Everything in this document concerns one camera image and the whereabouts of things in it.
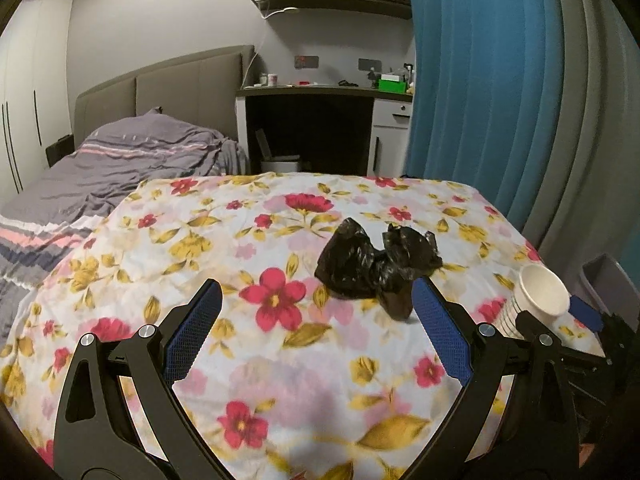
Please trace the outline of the grey trash bin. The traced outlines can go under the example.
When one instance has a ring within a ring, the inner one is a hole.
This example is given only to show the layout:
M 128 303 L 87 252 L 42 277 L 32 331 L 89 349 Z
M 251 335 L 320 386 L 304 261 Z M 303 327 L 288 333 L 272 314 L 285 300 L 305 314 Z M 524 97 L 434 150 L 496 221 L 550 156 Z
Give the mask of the grey trash bin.
M 635 332 L 639 326 L 639 292 L 620 264 L 608 254 L 585 263 L 578 294 L 596 310 L 618 315 Z

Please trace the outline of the black plastic bag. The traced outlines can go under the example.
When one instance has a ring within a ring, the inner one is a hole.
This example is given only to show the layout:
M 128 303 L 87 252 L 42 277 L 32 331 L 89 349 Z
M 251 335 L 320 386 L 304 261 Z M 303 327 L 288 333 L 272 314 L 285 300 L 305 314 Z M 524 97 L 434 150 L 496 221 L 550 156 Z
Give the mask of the black plastic bag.
M 435 234 L 389 226 L 375 248 L 360 224 L 347 218 L 324 246 L 314 277 L 342 299 L 375 299 L 396 321 L 408 320 L 412 283 L 442 267 Z

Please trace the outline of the grey striped duvet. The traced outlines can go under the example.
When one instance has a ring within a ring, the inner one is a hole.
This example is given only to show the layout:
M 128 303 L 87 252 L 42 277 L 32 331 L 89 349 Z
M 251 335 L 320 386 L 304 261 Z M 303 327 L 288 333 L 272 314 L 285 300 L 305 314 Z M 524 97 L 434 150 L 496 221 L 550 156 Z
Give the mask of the grey striped duvet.
M 21 301 L 145 180 L 246 174 L 238 141 L 157 108 L 96 129 L 1 208 L 1 335 Z

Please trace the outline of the blue grey curtain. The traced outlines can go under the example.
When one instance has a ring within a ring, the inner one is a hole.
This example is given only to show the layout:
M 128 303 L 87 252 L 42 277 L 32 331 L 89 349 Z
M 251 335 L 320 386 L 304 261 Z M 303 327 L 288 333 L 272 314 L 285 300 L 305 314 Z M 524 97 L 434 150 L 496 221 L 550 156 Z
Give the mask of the blue grey curtain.
M 406 173 L 476 188 L 557 274 L 639 274 L 639 0 L 411 0 Z

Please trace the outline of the white drawer cabinet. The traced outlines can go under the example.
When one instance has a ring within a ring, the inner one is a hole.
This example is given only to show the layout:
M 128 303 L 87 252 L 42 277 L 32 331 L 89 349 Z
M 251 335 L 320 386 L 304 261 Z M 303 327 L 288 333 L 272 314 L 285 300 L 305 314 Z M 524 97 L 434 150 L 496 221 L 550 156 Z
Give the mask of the white drawer cabinet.
M 411 116 L 410 102 L 374 100 L 368 177 L 397 178 L 404 173 Z

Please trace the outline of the black bedside table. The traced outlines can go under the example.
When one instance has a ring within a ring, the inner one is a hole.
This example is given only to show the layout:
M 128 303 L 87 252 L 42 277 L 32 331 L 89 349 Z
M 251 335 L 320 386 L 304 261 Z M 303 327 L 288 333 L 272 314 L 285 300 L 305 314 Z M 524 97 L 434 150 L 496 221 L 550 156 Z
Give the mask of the black bedside table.
M 72 134 L 62 136 L 54 143 L 46 147 L 47 163 L 50 168 L 60 162 L 64 157 L 75 151 L 75 139 Z

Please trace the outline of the green box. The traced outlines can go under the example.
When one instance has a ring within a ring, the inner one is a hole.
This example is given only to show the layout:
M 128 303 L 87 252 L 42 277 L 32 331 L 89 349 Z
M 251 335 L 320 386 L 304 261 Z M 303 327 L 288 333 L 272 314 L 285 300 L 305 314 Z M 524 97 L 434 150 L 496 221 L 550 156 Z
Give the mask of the green box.
M 407 83 L 403 76 L 382 74 L 378 80 L 378 91 L 404 94 L 407 91 Z

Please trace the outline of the white bin under desk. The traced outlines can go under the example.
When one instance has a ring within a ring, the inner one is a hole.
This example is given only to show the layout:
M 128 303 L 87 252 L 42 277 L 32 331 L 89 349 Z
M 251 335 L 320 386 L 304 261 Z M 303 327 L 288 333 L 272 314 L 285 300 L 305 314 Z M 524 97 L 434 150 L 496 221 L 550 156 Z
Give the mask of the white bin under desk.
M 302 162 L 298 156 L 273 157 L 260 163 L 262 172 L 275 172 L 276 174 L 295 174 L 302 169 Z

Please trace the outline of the grey upholstered headboard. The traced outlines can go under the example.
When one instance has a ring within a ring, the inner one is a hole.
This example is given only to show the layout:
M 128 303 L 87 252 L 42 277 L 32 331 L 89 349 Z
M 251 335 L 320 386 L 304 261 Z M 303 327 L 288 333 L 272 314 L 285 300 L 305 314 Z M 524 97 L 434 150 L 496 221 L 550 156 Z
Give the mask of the grey upholstered headboard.
M 81 143 L 101 126 L 158 108 L 235 140 L 236 94 L 254 79 L 254 54 L 251 44 L 195 52 L 102 82 L 75 101 L 74 139 Z

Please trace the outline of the dark top desk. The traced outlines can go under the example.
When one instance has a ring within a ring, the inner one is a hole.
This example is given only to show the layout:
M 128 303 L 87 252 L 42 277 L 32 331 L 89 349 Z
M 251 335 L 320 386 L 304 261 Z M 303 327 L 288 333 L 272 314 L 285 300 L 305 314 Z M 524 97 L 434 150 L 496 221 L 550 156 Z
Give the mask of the dark top desk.
M 299 171 L 367 177 L 375 99 L 408 94 L 357 87 L 243 88 L 236 94 L 238 139 L 254 174 L 273 157 L 298 156 Z

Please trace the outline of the white cup on desk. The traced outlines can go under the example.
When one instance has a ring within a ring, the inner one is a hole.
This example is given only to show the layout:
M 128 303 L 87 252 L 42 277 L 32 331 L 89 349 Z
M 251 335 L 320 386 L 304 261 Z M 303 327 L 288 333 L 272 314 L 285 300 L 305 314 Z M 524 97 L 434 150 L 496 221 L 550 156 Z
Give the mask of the white cup on desk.
M 267 84 L 269 87 L 277 87 L 279 83 L 279 77 L 277 74 L 269 74 L 267 76 Z

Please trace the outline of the white wardrobe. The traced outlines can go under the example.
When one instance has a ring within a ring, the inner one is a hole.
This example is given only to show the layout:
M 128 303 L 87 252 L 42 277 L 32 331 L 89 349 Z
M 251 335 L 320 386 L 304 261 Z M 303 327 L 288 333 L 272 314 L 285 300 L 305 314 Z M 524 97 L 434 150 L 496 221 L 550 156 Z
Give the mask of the white wardrobe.
M 46 148 L 72 132 L 67 41 L 73 0 L 23 0 L 1 34 L 1 201 L 48 168 Z

